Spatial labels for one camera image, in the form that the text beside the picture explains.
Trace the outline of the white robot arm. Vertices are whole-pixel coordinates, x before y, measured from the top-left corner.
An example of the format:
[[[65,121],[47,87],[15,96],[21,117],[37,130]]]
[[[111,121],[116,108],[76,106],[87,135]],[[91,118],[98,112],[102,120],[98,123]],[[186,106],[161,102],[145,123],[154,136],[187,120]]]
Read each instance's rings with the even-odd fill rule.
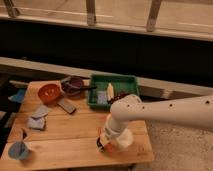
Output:
[[[113,140],[119,147],[130,146],[133,135],[127,125],[135,120],[153,120],[213,131],[213,95],[157,102],[143,102],[137,95],[127,95],[111,105],[97,146],[106,149]]]

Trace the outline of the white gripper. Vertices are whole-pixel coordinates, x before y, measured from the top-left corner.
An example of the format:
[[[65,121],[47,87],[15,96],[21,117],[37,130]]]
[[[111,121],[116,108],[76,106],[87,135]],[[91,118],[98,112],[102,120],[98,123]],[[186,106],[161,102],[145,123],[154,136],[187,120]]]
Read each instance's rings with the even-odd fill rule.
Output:
[[[116,140],[123,131],[126,129],[126,125],[120,122],[106,122],[103,127],[99,129],[99,135],[101,144],[111,144],[113,140]]]

